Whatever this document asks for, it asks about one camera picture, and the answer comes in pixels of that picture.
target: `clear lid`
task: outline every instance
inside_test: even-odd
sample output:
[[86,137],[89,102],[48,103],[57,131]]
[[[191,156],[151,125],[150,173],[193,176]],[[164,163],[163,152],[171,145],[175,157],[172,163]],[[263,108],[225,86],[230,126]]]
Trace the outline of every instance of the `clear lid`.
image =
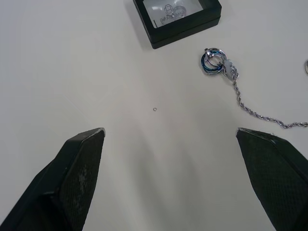
[[199,0],[144,0],[154,28],[203,10]]

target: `necklace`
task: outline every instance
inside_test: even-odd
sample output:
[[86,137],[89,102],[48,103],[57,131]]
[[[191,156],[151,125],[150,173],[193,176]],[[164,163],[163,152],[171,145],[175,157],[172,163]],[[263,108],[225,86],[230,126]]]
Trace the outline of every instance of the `necklace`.
[[[220,60],[220,62],[218,64],[213,63],[212,60],[213,57],[217,57]],[[304,127],[304,128],[308,127],[308,122],[294,122],[292,124],[285,124],[279,119],[260,115],[257,112],[254,112],[250,108],[246,107],[242,101],[242,95],[237,86],[237,80],[239,77],[237,69],[233,65],[233,63],[229,59],[227,59],[226,54],[222,50],[217,48],[206,49],[205,54],[201,58],[201,65],[207,75],[217,75],[219,73],[223,73],[224,76],[226,76],[230,81],[232,81],[235,93],[237,95],[237,102],[239,106],[253,117],[277,123],[284,129],[294,128],[294,127]],[[305,71],[308,74],[308,60],[305,62]]]

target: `silver ring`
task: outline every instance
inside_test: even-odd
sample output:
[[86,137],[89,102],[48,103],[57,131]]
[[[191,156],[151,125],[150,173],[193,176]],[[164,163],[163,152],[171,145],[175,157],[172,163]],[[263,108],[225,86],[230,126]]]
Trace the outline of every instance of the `silver ring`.
[[213,58],[214,56],[218,56],[222,59],[222,62],[226,61],[228,58],[227,58],[227,55],[225,54],[225,52],[223,52],[222,50],[220,49],[217,49],[217,48],[211,48],[211,49],[206,49],[205,52],[207,53],[207,55],[209,56],[207,58],[207,62],[212,65],[213,67],[219,67],[220,65],[216,65],[214,63],[212,63],[210,61],[211,58]]

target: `black box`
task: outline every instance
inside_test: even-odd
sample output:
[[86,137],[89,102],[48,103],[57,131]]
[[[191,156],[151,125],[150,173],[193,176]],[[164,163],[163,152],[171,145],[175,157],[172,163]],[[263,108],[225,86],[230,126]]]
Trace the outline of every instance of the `black box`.
[[150,18],[145,6],[146,1],[148,0],[134,0],[134,3],[154,49],[216,26],[220,20],[221,4],[218,0],[198,0],[200,11],[162,25],[165,19],[168,20],[169,18],[174,17],[173,13],[171,13],[173,14],[172,16],[167,13],[168,11],[172,12],[172,6],[166,4],[166,16],[164,16],[163,19],[161,18],[160,22],[158,22]]

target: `small metal ring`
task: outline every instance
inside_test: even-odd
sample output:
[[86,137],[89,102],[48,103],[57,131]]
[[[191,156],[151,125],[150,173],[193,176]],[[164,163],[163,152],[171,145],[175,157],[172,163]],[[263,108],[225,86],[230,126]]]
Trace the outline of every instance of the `small metal ring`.
[[[209,56],[210,56],[210,54],[213,54],[214,56],[219,56],[221,59],[223,59],[222,61],[225,61],[225,60],[228,59],[228,58],[227,58],[227,55],[225,54],[225,52],[223,52],[222,50],[217,49],[217,48],[206,49],[205,52],[206,52]],[[210,61],[211,58],[212,58],[212,57],[209,57],[207,62],[208,62],[210,65],[212,65],[213,67],[219,67],[220,65],[216,65],[216,64],[214,64],[214,63],[212,63],[212,62]]]
[[217,67],[217,68],[214,68],[214,69],[207,67],[206,64],[205,64],[206,56],[207,56],[207,53],[205,53],[201,58],[201,65],[202,65],[202,68],[204,69],[205,73],[208,74],[208,75],[216,75],[216,74],[220,73],[223,70],[222,65]]

